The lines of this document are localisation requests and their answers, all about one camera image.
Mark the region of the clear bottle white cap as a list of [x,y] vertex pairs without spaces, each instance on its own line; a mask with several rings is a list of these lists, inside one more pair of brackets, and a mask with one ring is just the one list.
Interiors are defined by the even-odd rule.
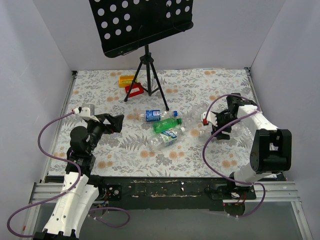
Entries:
[[194,106],[188,114],[188,129],[192,137],[204,137],[211,134],[209,126],[203,126],[202,114],[208,110],[209,103],[202,102]]

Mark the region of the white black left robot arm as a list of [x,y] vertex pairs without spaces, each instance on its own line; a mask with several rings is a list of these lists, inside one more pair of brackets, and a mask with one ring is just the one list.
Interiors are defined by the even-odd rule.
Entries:
[[106,187],[99,183],[89,184],[95,163],[94,149],[103,135],[120,133],[124,115],[82,115],[87,126],[77,126],[70,132],[67,166],[54,210],[35,240],[77,240],[81,227],[95,200],[106,196]]

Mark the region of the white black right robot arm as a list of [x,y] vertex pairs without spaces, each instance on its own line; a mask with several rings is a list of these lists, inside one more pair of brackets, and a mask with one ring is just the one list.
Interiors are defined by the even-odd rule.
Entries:
[[227,109],[208,110],[203,121],[212,125],[217,140],[229,140],[232,126],[242,122],[254,135],[249,163],[229,176],[227,195],[237,199],[245,188],[271,174],[288,171],[292,162],[292,133],[272,124],[252,100],[232,93],[226,96]]

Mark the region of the clear bottle blue label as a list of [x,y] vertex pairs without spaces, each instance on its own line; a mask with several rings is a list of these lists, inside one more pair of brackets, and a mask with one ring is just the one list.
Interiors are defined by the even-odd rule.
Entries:
[[136,111],[134,114],[134,118],[140,122],[153,123],[159,122],[168,118],[176,118],[178,117],[178,111],[166,111],[166,110],[141,110]]

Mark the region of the green plastic bottle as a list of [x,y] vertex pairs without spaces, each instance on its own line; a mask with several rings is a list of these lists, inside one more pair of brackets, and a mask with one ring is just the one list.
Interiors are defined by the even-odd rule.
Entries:
[[165,130],[175,128],[178,125],[182,124],[181,118],[167,118],[164,120],[161,120],[159,122],[156,122],[153,124],[153,130],[156,134],[161,133]]

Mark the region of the clear bottle lemon label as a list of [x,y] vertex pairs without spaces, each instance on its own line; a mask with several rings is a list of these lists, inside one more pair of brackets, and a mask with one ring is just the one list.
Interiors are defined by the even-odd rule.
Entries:
[[152,136],[147,143],[153,152],[157,152],[177,142],[185,132],[184,127],[169,128]]

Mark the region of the red plastic box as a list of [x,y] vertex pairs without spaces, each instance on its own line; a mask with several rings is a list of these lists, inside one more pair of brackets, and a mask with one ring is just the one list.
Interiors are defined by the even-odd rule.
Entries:
[[141,95],[144,93],[144,88],[141,86],[141,84],[139,82],[135,82],[132,86],[132,89],[130,91],[129,94],[129,98],[137,96],[137,95]]

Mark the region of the yellow plastic box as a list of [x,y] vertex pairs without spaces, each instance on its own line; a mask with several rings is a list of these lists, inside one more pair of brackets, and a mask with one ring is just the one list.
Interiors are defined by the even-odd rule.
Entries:
[[127,86],[130,86],[132,84],[132,81],[134,80],[134,75],[121,75],[118,79],[118,85],[120,88],[125,88]]

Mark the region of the floral patterned table mat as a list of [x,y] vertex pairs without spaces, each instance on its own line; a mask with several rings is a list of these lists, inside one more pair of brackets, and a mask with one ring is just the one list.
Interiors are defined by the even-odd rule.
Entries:
[[144,70],[82,70],[67,101],[70,111],[93,105],[96,115],[124,115],[121,132],[101,137],[92,173],[105,177],[217,177],[249,162],[254,136],[243,123],[228,140],[207,143],[211,126],[202,124],[207,109],[222,112],[226,94],[254,98],[250,80],[240,69],[158,70],[152,95],[121,87],[123,77],[146,84]]

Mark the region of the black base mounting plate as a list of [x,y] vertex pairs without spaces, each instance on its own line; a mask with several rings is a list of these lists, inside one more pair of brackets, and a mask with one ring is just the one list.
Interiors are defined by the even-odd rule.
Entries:
[[259,185],[229,191],[224,178],[203,177],[105,177],[91,175],[90,185],[99,189],[98,201],[126,210],[210,210],[224,211],[224,201],[245,203],[257,200]]

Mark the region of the black perforated music stand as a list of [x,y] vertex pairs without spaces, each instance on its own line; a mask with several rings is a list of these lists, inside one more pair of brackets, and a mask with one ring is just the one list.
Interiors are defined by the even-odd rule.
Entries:
[[147,87],[144,91],[149,96],[157,91],[163,95],[160,84],[152,88],[151,78],[158,81],[159,77],[149,45],[194,26],[193,0],[91,0],[89,5],[107,58],[125,56],[144,48],[129,87],[132,89],[139,84],[137,77],[145,66]]

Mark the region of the aluminium frame rail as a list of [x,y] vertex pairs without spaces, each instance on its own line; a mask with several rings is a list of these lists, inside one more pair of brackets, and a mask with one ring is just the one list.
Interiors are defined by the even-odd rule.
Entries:
[[157,70],[162,91],[127,97],[121,76],[79,70],[46,176],[38,235],[62,239],[310,240],[290,132],[267,120],[245,69]]

